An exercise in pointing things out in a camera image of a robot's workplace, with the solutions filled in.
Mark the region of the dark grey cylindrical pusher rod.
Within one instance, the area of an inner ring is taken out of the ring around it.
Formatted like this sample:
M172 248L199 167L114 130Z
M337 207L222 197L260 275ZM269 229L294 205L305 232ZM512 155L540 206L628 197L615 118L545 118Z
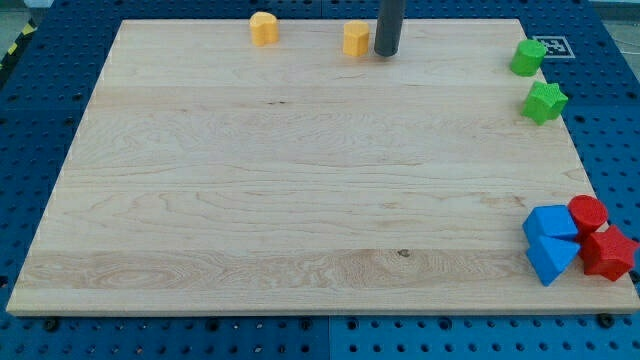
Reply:
M394 56L399 48L406 0L381 0L374 41L374 52L383 57Z

